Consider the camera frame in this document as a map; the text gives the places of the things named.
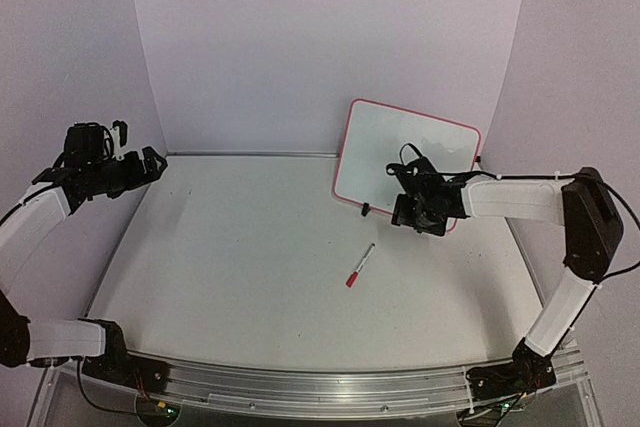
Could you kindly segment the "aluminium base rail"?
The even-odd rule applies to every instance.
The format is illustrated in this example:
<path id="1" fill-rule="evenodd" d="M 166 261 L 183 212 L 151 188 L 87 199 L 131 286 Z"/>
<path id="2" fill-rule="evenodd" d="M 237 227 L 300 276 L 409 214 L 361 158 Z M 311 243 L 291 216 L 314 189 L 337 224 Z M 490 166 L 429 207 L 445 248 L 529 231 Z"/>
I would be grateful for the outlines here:
<path id="1" fill-rule="evenodd" d="M 137 352 L 92 360 L 82 368 L 108 387 L 146 392 L 170 403 L 215 411 L 303 420 L 410 418 L 446 412 L 469 416 L 495 408 L 499 414 L 538 406 L 564 388 L 578 398 L 563 414 L 602 423 L 589 374 L 575 343 L 517 379 L 507 360 L 470 366 L 373 371 L 303 372 L 178 361 Z"/>

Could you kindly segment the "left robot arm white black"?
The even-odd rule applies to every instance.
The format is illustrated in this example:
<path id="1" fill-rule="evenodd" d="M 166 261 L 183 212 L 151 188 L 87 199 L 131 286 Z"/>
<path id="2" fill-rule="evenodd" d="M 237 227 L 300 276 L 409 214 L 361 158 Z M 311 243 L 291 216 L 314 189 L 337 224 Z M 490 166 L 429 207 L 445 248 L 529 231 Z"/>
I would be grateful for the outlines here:
<path id="1" fill-rule="evenodd" d="M 82 374 L 159 393 L 168 365 L 131 353 L 122 328 L 102 319 L 31 320 L 9 299 L 19 271 L 48 234 L 86 202 L 116 199 L 158 181 L 168 163 L 153 147 L 126 148 L 128 125 L 97 122 L 68 128 L 63 150 L 1 219 L 1 363 L 8 368 L 57 367 L 76 360 Z"/>

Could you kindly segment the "red marker cap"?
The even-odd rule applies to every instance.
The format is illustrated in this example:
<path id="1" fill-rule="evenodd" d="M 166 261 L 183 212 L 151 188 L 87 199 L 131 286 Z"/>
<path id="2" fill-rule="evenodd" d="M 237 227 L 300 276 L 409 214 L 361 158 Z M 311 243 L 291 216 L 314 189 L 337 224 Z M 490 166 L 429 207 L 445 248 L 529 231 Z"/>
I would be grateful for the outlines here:
<path id="1" fill-rule="evenodd" d="M 353 273 L 349 276 L 349 278 L 348 278 L 348 280 L 346 281 L 345 285 L 346 285 L 348 288 L 351 288 L 351 287 L 354 285 L 354 283 L 356 282 L 356 280 L 357 280 L 358 276 L 359 276 L 359 273 L 358 273 L 358 272 L 353 272 Z"/>

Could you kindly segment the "black left whiteboard stand foot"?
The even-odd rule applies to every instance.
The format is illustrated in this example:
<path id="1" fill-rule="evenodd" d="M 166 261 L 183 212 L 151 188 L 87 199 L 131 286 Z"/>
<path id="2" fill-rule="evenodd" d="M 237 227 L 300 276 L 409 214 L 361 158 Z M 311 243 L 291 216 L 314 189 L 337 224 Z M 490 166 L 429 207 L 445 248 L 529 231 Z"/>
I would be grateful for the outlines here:
<path id="1" fill-rule="evenodd" d="M 369 214 L 370 210 L 371 210 L 370 204 L 364 203 L 361 209 L 361 216 L 366 217 Z"/>

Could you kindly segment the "whiteboard marker silver body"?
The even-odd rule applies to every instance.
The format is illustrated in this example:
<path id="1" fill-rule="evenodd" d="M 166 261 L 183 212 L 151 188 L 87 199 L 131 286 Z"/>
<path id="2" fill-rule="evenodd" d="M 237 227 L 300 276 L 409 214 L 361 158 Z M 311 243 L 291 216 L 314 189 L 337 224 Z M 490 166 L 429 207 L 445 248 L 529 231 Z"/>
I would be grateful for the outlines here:
<path id="1" fill-rule="evenodd" d="M 362 258 L 360 259 L 360 261 L 358 262 L 357 266 L 355 267 L 355 269 L 352 271 L 353 272 L 358 272 L 359 275 L 361 273 L 361 271 L 363 270 L 364 266 L 366 265 L 366 263 L 368 262 L 368 260 L 370 259 L 372 253 L 375 251 L 376 249 L 376 244 L 375 243 L 371 243 L 365 253 L 363 254 Z"/>

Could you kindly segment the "pink framed whiteboard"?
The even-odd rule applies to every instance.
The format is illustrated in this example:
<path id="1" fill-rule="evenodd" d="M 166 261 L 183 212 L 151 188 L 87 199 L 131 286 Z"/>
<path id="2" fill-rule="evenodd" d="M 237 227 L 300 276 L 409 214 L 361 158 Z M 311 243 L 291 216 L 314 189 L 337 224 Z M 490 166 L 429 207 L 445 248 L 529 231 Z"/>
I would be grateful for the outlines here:
<path id="1" fill-rule="evenodd" d="M 364 99 L 351 103 L 333 185 L 334 196 L 391 215 L 400 183 L 390 163 L 423 154 L 438 172 L 469 171 L 482 143 L 473 126 Z"/>

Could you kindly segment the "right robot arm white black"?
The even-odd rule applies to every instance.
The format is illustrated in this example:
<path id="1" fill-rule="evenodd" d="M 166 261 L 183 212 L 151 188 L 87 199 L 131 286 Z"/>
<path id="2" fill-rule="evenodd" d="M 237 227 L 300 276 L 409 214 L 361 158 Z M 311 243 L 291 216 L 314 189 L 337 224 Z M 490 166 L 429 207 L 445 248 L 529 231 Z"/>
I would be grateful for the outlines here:
<path id="1" fill-rule="evenodd" d="M 424 156 L 390 163 L 386 173 L 403 191 L 391 222 L 418 233 L 442 236 L 451 219 L 499 217 L 559 226 L 564 272 L 509 361 L 468 371 L 472 386 L 506 395 L 555 381 L 551 359 L 609 276 L 624 224 L 614 193 L 597 169 L 555 175 L 500 175 L 482 170 L 439 172 Z"/>

